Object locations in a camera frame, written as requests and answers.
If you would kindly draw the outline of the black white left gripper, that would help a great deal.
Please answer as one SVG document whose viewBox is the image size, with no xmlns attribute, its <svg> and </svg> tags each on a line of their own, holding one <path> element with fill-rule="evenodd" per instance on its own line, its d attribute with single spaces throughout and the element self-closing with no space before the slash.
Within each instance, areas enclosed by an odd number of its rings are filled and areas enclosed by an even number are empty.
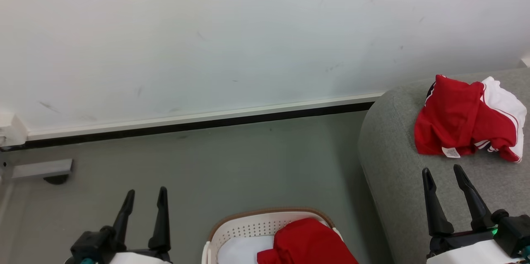
<svg viewBox="0 0 530 264">
<path fill-rule="evenodd" d="M 97 232 L 84 232 L 70 247 L 71 256 L 65 264 L 171 264 L 167 255 L 155 251 L 170 251 L 170 217 L 167 189 L 160 188 L 157 198 L 157 220 L 149 250 L 118 251 L 125 243 L 128 219 L 134 208 L 135 190 L 129 190 L 114 221 L 113 228 L 104 226 Z"/>
</svg>

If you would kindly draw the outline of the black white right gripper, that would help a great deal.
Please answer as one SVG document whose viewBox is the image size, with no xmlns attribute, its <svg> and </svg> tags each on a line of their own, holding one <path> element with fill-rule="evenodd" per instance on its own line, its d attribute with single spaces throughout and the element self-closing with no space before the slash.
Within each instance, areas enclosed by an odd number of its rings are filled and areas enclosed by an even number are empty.
<svg viewBox="0 0 530 264">
<path fill-rule="evenodd" d="M 432 239 L 428 264 L 528 264 L 529 216 L 510 216 L 504 209 L 491 212 L 462 166 L 454 165 L 454 174 L 464 193 L 471 215 L 471 228 L 453 234 L 436 194 L 429 168 L 422 170 L 426 218 Z"/>
</svg>

